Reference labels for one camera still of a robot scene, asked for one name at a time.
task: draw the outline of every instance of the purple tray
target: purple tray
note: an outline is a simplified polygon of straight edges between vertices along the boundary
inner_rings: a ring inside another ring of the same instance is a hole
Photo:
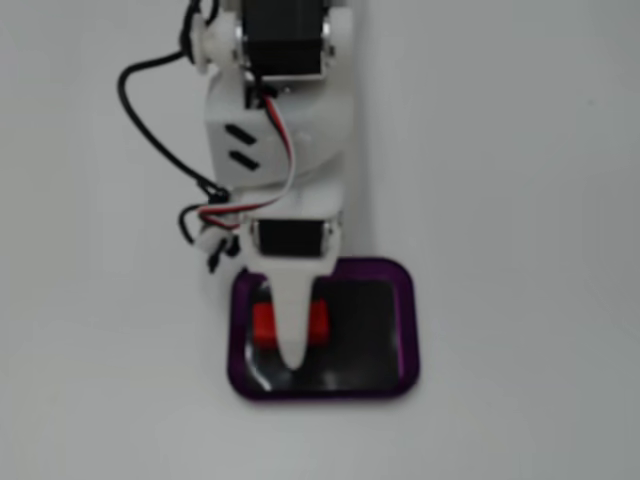
[[[244,271],[233,286],[231,328],[229,338],[228,375],[233,388],[243,397],[253,401],[292,399],[383,399],[399,397],[407,393],[420,375],[420,356],[413,281],[409,273],[398,263],[374,258],[345,258],[338,262],[331,277],[318,282],[335,281],[383,281],[393,290],[395,328],[398,348],[398,382],[393,388],[367,390],[309,390],[309,391],[261,391],[250,387],[247,376],[247,328],[252,320],[252,294],[265,282],[265,277]]]

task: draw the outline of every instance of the white surface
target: white surface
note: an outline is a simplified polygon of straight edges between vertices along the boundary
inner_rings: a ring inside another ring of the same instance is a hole
[[[640,3],[363,5],[350,245],[411,268],[424,373],[296,407],[228,386],[224,278],[174,228],[198,196],[116,103],[183,3],[0,3],[0,478],[638,478]],[[131,92],[206,169],[204,89]]]

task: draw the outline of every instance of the robotic arm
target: robotic arm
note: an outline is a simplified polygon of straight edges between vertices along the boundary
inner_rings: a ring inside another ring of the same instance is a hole
[[[120,97],[165,157],[203,190],[214,188],[231,202],[197,207],[210,227],[202,236],[214,239],[195,243],[239,238],[248,269],[269,281],[280,354],[296,370],[307,350],[312,286],[333,272],[341,249],[342,152],[354,123],[352,15],[329,0],[233,3],[219,11],[214,1],[205,20],[200,1],[191,0],[182,52],[125,70]],[[215,65],[205,124],[216,181],[224,189],[173,156],[126,96],[131,73],[185,52],[202,74]]]

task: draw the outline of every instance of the black cable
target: black cable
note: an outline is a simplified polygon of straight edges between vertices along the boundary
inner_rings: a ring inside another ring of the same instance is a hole
[[[216,18],[220,14],[220,0],[213,0],[211,3],[211,12],[209,13],[209,18],[207,18],[207,26],[211,25],[215,22]]]
[[[187,8],[187,13],[185,15],[185,23],[183,25],[181,38],[186,34],[186,37],[189,38],[189,34],[191,32],[191,22],[193,20],[193,15],[195,13],[200,12],[200,1],[201,0],[191,0],[189,7]],[[213,22],[220,12],[220,1],[214,0],[211,6],[211,14],[207,22]],[[191,48],[191,42],[188,42],[189,49]],[[142,72],[145,70],[150,70],[153,68],[162,67],[165,65],[169,65],[171,63],[177,62],[185,56],[184,48],[181,51],[177,51],[174,53],[170,53],[163,57],[154,58],[151,60],[146,60],[143,62],[135,63],[125,68],[124,71],[120,74],[118,78],[118,97],[120,98],[120,102],[122,106],[133,122],[133,124],[140,131],[142,136],[144,136],[151,145],[153,145],[156,150],[158,150],[174,167],[180,170],[185,175],[191,177],[196,181],[198,187],[207,195],[207,197],[211,197],[212,195],[219,195],[223,197],[229,197],[229,192],[217,185],[215,182],[209,180],[204,175],[198,173],[188,165],[186,165],[182,160],[180,160],[176,155],[173,154],[158,138],[149,130],[149,128],[142,121],[140,116],[137,114],[133,106],[131,105],[131,101],[129,100],[129,96],[127,95],[127,81],[129,77],[134,73]]]
[[[185,207],[178,216],[178,227],[180,228],[180,233],[182,233],[182,236],[189,245],[194,245],[196,241],[189,231],[189,226],[187,225],[187,217],[191,212],[195,212],[201,207],[202,205],[189,205],[188,207]]]

